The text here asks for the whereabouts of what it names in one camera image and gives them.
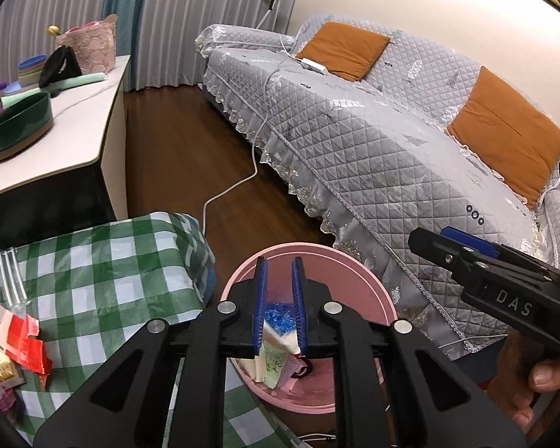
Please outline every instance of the wooden floor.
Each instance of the wooden floor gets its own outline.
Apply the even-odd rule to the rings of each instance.
[[[201,222],[207,199],[252,173],[251,146],[199,88],[145,89],[126,94],[125,100],[131,217],[182,212]],[[333,242],[268,165],[259,165],[257,177],[208,207],[206,237],[216,258],[216,299],[234,270],[268,246]],[[328,432],[335,425],[333,415],[275,412],[299,435]]]

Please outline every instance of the blue plastic wrapper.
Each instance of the blue plastic wrapper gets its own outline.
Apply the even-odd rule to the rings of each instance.
[[[266,312],[263,318],[280,336],[297,328],[293,304],[266,305]]]

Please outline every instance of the torn red packaging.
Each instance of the torn red packaging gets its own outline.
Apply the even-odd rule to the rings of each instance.
[[[37,339],[39,321],[29,315],[20,318],[0,305],[0,350],[21,367],[40,374],[42,384],[52,370],[43,342]]]

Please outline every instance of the white charger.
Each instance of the white charger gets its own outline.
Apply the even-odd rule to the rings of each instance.
[[[318,74],[322,74],[323,76],[327,76],[329,74],[325,65],[318,64],[317,62],[309,59],[301,59],[301,66],[305,70],[311,70],[313,72],[317,72]]]

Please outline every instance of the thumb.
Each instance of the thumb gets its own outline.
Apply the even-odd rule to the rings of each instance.
[[[535,392],[560,390],[560,358],[539,362],[529,375],[529,386]]]

